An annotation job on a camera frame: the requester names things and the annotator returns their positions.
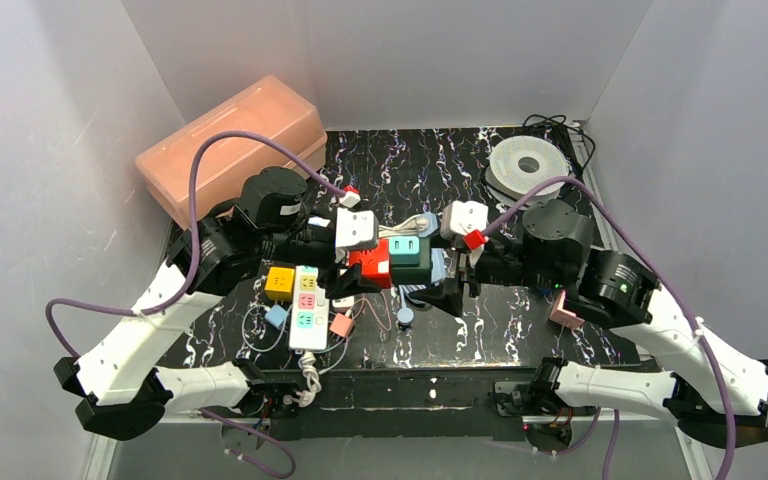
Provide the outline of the small white USB power strip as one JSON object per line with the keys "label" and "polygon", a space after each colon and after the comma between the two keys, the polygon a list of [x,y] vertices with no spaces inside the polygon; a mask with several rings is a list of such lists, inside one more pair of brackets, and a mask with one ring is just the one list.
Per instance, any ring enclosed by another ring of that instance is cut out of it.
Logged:
{"label": "small white USB power strip", "polygon": [[345,313],[349,311],[355,304],[355,297],[348,296],[341,299],[334,299],[331,301],[331,309],[337,313]]}

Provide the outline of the light blue charger plug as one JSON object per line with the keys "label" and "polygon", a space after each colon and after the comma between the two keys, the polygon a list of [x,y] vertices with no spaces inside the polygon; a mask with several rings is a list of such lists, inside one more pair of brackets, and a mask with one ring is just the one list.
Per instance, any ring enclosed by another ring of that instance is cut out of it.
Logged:
{"label": "light blue charger plug", "polygon": [[281,331],[285,326],[288,316],[289,312],[283,306],[275,304],[266,309],[264,320],[275,329]]}

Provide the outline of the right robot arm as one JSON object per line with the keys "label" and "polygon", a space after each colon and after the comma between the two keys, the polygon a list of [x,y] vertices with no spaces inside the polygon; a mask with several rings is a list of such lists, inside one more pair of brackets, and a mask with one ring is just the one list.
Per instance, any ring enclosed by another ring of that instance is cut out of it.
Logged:
{"label": "right robot arm", "polygon": [[644,348],[656,372],[588,367],[545,358],[532,380],[495,390],[501,415],[603,407],[664,420],[715,447],[768,442],[768,359],[752,359],[701,321],[689,321],[664,282],[634,257],[593,244],[594,221],[560,200],[522,214],[513,241],[483,234],[487,206],[455,201],[438,240],[454,250],[456,270],[416,298],[460,315],[465,296],[484,284],[555,281],[554,311],[594,324]]}

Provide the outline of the dark green cube adapter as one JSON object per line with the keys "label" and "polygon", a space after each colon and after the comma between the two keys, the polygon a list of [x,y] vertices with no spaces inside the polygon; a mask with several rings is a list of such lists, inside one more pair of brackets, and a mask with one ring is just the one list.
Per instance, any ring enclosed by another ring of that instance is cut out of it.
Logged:
{"label": "dark green cube adapter", "polygon": [[432,282],[432,260],[430,255],[421,256],[416,265],[390,261],[390,275],[395,285],[428,285]]}

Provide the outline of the yellow cube socket adapter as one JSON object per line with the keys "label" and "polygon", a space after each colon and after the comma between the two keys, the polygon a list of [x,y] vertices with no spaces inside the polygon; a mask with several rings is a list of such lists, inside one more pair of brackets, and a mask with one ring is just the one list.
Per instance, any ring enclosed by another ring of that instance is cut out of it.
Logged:
{"label": "yellow cube socket adapter", "polygon": [[271,266],[268,271],[264,293],[274,302],[291,302],[295,285],[295,269]]}

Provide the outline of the light blue power strip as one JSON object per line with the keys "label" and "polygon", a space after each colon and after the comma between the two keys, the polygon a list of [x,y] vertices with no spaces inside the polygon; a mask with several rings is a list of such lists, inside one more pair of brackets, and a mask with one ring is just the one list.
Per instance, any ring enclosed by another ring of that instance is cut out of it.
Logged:
{"label": "light blue power strip", "polygon": [[427,238],[439,229],[438,216],[432,212],[423,212],[414,218],[415,233],[420,238]]}

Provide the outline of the teal charger plug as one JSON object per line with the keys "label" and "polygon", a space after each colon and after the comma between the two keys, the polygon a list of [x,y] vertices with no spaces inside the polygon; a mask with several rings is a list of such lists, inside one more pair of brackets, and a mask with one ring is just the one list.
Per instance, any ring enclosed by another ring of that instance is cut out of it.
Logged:
{"label": "teal charger plug", "polygon": [[388,238],[388,253],[393,266],[415,267],[420,263],[421,241],[415,235]]}

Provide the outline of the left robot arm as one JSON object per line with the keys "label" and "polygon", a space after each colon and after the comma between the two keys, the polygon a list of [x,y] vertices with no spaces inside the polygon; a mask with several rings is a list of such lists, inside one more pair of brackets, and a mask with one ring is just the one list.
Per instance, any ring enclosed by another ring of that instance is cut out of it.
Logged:
{"label": "left robot arm", "polygon": [[191,369],[158,362],[198,317],[258,272],[264,255],[292,273],[284,323],[290,349],[326,347],[327,292],[337,285],[333,236],[300,218],[305,190],[305,180],[283,167],[249,178],[238,198],[216,205],[179,239],[138,302],[119,311],[118,324],[101,342],[55,364],[62,388],[80,399],[75,413],[86,431],[126,441],[171,413],[241,409],[252,398],[288,393],[245,359]]}

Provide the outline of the large white power strip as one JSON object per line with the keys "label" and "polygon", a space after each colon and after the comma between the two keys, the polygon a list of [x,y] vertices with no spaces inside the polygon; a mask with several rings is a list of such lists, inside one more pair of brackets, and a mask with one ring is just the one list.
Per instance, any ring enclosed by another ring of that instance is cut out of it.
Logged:
{"label": "large white power strip", "polygon": [[296,351],[322,351],[328,342],[328,299],[318,285],[315,267],[295,267],[288,347]]}

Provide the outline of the red cube plug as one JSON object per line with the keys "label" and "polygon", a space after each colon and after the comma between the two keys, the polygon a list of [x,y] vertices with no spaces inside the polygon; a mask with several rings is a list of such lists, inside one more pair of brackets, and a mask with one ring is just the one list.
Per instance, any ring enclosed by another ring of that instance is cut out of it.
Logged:
{"label": "red cube plug", "polygon": [[387,238],[379,239],[377,246],[373,249],[350,251],[348,265],[355,264],[361,266],[361,275],[365,280],[382,289],[392,287],[389,240]]}

